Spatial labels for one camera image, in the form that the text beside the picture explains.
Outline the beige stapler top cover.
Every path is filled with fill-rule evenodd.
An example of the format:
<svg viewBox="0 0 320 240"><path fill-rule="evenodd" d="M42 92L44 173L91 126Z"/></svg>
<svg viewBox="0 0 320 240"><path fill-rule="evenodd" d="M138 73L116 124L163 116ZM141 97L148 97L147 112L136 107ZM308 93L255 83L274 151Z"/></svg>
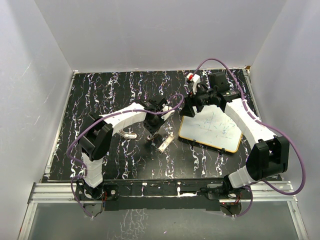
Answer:
<svg viewBox="0 0 320 240"><path fill-rule="evenodd" d="M124 130L120 130L118 132L118 134L124 139L136 139L137 138L136 133L126 132Z"/></svg>

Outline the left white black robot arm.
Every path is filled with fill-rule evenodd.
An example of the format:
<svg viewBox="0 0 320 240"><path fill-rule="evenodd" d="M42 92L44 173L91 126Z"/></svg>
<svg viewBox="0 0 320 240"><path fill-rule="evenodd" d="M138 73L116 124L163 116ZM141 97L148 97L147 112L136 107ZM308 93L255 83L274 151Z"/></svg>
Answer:
<svg viewBox="0 0 320 240"><path fill-rule="evenodd" d="M82 136L78 144L81 146L82 159L86 165L86 175L84 182L87 184L86 194L93 200L99 199L103 195L102 163L103 157L110 148L113 135L118 134L124 128L136 123L143 123L143 127L149 132L152 139L159 131L160 127L168 119L168 114L163 114L169 109L168 102L164 98L156 100L139 100L131 105L112 114L105 114L98 117L91 116L88 120L87 129L98 120L106 117ZM154 115L148 112L161 112Z"/></svg>

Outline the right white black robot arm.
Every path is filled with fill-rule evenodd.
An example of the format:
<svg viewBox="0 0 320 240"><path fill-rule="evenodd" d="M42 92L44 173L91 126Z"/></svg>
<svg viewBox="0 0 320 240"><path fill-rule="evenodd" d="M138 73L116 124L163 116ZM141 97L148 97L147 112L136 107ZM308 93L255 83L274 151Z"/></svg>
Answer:
<svg viewBox="0 0 320 240"><path fill-rule="evenodd" d="M238 150L240 136L245 136L251 148L245 166L226 175L221 186L201 188L203 193L233 199L244 186L286 172L290 143L258 123L259 118L246 105L240 91L230 89L223 72L212 73L208 78L206 87L199 75L187 75L191 91L184 97L179 113L182 122L178 135L231 153Z"/></svg>

